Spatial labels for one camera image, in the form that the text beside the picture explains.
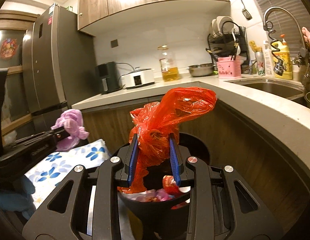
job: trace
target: blue glove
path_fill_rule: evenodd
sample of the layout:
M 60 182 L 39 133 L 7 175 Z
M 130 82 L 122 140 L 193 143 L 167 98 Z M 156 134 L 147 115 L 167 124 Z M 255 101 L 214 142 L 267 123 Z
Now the blue glove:
M 15 191 L 0 189 L 0 208 L 4 211 L 19 211 L 29 220 L 36 211 L 31 196 L 35 193 L 35 187 L 25 175 L 16 180 L 13 186 Z

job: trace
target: blue gripper pad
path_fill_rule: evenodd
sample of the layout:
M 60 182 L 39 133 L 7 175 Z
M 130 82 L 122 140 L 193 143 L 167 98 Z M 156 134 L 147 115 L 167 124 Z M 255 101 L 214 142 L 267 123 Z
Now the blue gripper pad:
M 181 183 L 180 168 L 179 168 L 178 157 L 176 154 L 172 136 L 169 137 L 169 147 L 170 147 L 170 162 L 171 162 L 173 177 L 176 182 L 176 185 L 179 186 Z
M 134 140 L 132 143 L 134 143 L 134 148 L 132 152 L 131 159 L 129 161 L 129 166 L 128 166 L 128 185 L 131 186 L 132 182 L 135 177 L 135 171 L 136 171 L 136 164 L 137 164 L 137 159 L 138 159 L 138 140 Z

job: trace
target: faucet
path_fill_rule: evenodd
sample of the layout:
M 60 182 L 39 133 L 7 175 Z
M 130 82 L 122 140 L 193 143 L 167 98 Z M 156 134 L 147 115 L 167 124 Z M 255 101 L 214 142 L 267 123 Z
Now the faucet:
M 263 29 L 265 31 L 268 31 L 268 36 L 272 40 L 271 46 L 274 48 L 274 50 L 272 50 L 272 54 L 277 59 L 277 62 L 275 63 L 275 66 L 274 66 L 274 73 L 278 74 L 279 76 L 282 76 L 283 72 L 286 70 L 286 68 L 283 66 L 283 60 L 274 54 L 274 52 L 280 51 L 279 48 L 272 45 L 274 42 L 277 42 L 278 39 L 272 38 L 270 36 L 272 33 L 275 33 L 276 31 L 273 29 L 273 23 L 271 21 L 268 21 L 268 17 L 272 12 L 275 12 L 275 11 L 281 11 L 281 12 L 287 13 L 294 20 L 297 27 L 299 28 L 300 36 L 302 39 L 302 48 L 300 49 L 298 56 L 294 59 L 294 62 L 300 63 L 300 64 L 302 62 L 303 63 L 305 62 L 305 65 L 307 66 L 307 69 L 308 69 L 310 67 L 310 65 L 309 65 L 309 57 L 310 56 L 308 54 L 308 50 L 307 50 L 306 44 L 304 42 L 304 37 L 303 37 L 302 29 L 301 29 L 299 22 L 288 10 L 285 10 L 284 8 L 281 8 L 281 7 L 271 7 L 271 8 L 268 8 L 264 14 Z M 309 78 L 308 70 L 307 70 L 307 73 L 305 74 L 305 77 Z

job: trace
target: cooking oil bottle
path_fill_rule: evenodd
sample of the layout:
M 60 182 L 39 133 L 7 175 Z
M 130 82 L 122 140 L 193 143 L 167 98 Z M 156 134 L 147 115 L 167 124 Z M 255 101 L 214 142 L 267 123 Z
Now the cooking oil bottle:
M 283 38 L 283 42 L 277 41 L 277 42 L 272 43 L 272 45 L 276 46 L 277 44 L 278 48 L 281 50 L 281 51 L 274 52 L 274 54 L 283 60 L 283 66 L 286 68 L 286 70 L 284 71 L 283 76 L 279 76 L 276 73 L 274 73 L 274 76 L 277 78 L 291 80 L 293 79 L 293 73 L 292 73 L 293 66 L 292 66 L 292 62 L 290 58 L 289 46 L 284 40 L 285 34 L 282 34 L 281 37 Z
M 162 68 L 163 80 L 174 81 L 180 79 L 174 54 L 168 51 L 167 45 L 160 46 L 157 49 L 160 51 L 159 62 Z

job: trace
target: pink basket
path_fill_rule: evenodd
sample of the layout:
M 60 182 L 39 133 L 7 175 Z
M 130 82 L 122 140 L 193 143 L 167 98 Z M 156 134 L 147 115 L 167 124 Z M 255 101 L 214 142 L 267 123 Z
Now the pink basket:
M 238 79 L 241 78 L 241 59 L 239 56 L 236 60 L 231 57 L 219 57 L 217 62 L 218 78 L 221 79 Z

